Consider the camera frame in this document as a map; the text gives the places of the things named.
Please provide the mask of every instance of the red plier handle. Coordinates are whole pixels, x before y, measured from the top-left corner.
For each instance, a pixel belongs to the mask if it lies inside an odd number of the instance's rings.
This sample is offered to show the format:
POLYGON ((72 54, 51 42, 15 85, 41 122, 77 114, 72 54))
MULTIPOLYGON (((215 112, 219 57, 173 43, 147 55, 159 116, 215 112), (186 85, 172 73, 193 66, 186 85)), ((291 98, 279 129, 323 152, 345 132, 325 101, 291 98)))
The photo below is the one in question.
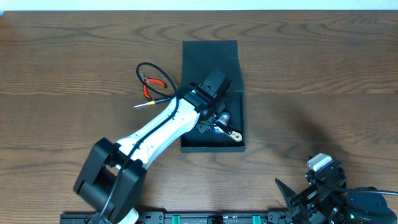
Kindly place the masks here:
MULTIPOLYGON (((156 78, 149 78, 146 77, 144 74, 140 74, 140 77, 142 79, 142 81, 146 82, 147 84, 156 84, 156 85, 160 85, 163 88, 167 88, 167 85, 165 82, 163 82, 162 80, 156 79, 156 78)), ((145 98, 147 98, 148 101, 152 100, 152 97, 149 95, 148 93, 148 87, 144 86, 144 96, 145 98)))

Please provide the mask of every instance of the wooden table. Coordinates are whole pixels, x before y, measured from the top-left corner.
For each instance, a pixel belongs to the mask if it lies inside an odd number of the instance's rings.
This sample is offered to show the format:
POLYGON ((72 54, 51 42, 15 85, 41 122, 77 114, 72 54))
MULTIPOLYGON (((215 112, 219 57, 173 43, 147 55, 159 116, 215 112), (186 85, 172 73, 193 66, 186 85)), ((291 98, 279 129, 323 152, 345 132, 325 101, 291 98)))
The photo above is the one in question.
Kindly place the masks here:
MULTIPOLYGON (((135 76, 180 82, 183 40, 238 40, 247 145, 150 167, 142 207, 285 207, 309 155, 343 162, 349 187, 398 190, 398 12, 6 12, 0 25, 0 223, 57 223, 91 208, 72 187, 91 149, 146 124, 135 76), (158 76, 147 69, 147 74, 158 76)), ((387 197, 398 213, 398 198, 387 197)))

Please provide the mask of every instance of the plier jaw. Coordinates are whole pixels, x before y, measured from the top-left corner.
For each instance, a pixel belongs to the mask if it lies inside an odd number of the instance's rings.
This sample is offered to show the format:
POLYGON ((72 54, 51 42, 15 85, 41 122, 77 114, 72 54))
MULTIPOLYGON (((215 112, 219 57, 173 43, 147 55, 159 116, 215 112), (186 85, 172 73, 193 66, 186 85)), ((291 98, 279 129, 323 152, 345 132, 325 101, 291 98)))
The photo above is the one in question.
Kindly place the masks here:
MULTIPOLYGON (((140 73, 139 74, 140 78, 142 81, 144 81, 146 84, 156 84, 156 85, 160 85, 163 88, 167 88, 167 85, 165 82, 163 82, 162 80, 156 79, 156 78, 149 78, 146 77, 144 74, 140 73)), ((152 101, 152 97, 150 96, 150 94, 148 93, 148 87, 146 87, 144 85, 144 96, 148 101, 152 101)))

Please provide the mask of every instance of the black cable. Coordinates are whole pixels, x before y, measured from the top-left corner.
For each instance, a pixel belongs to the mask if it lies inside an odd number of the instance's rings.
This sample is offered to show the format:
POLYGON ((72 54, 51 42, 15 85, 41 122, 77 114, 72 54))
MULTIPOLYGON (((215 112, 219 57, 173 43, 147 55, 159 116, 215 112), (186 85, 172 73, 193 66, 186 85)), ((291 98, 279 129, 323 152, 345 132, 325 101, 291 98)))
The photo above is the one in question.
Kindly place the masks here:
MULTIPOLYGON (((171 98, 171 96, 166 95, 166 94, 163 94, 163 93, 160 93, 160 92, 154 90, 153 88, 151 88, 150 86, 148 86, 144 81, 142 81, 142 79, 141 79, 140 76, 139 76, 139 68, 140 68, 141 66, 143 66, 143 65, 148 65, 148 66, 154 67, 154 68, 156 68, 161 74, 163 74, 164 77, 166 77, 166 79, 167 79, 167 80, 170 82, 170 84, 172 85, 173 90, 174 90, 174 94, 175 94, 175 96, 177 96, 177 87, 175 87, 173 80, 172 80, 161 68, 159 68, 158 66, 154 65, 153 63, 142 62, 142 63, 140 63, 140 64, 137 65, 137 68, 136 68, 137 77, 138 77, 138 79, 141 81, 141 83, 142 83, 143 85, 145 85, 146 87, 148 87, 148 89, 152 90, 153 92, 155 92, 155 93, 157 93, 157 94, 160 94, 160 95, 162 95, 162 96, 164 96, 164 97, 171 98)), ((121 166, 121 168, 120 168, 120 170, 119 170, 119 172, 118 172, 118 175, 116 176, 116 180, 114 181, 114 184, 113 184, 112 189, 111 189, 111 191, 110 191, 110 193, 109 193, 108 199, 106 200, 105 205, 104 205, 104 207, 103 207, 101 213, 98 215, 97 219, 94 221, 93 224, 98 224, 98 222, 102 219, 102 216, 103 216, 104 213, 105 213, 106 207, 108 207, 108 204, 109 204, 109 202, 110 202, 110 200, 111 200, 111 198, 112 198, 112 196, 113 196, 113 193, 114 193, 114 191, 115 191, 115 189, 116 189, 116 186, 118 185, 118 183, 119 183, 119 181, 120 181, 121 174, 122 174, 123 171, 128 167, 128 165, 129 165, 129 163, 130 163, 130 157, 132 156, 132 154, 134 153, 134 151, 135 151, 137 148, 139 148, 140 144, 141 144, 146 138, 148 138, 152 133, 154 133, 156 130, 158 130, 160 127, 162 127, 165 123, 167 123, 168 121, 170 121, 170 120, 174 117, 174 115, 176 114, 176 112, 177 112, 177 110, 178 110, 178 106, 179 106, 179 100, 176 98, 176 100, 175 100, 175 108, 174 108, 174 110, 171 112, 170 116, 168 116, 164 121, 162 121, 160 124, 158 124, 158 125, 157 125, 156 127, 154 127, 152 130, 150 130, 147 134, 145 134, 142 138, 140 138, 140 140, 138 140, 138 141, 135 143, 135 145, 133 145, 133 147, 132 147, 130 153, 129 153, 129 154, 127 155, 127 157, 126 157, 126 160, 124 161, 123 165, 121 166)))
POLYGON ((374 189, 359 190, 359 189, 342 189, 342 188, 334 189, 332 187, 327 186, 324 183, 321 183, 319 180, 312 181, 312 183, 315 185, 320 185, 322 187, 326 187, 327 189, 335 191, 335 192, 343 192, 343 193, 345 193, 345 192, 361 192, 361 193, 369 193, 369 194, 385 194, 385 195, 398 196, 398 192, 390 191, 390 190, 374 190, 374 189))

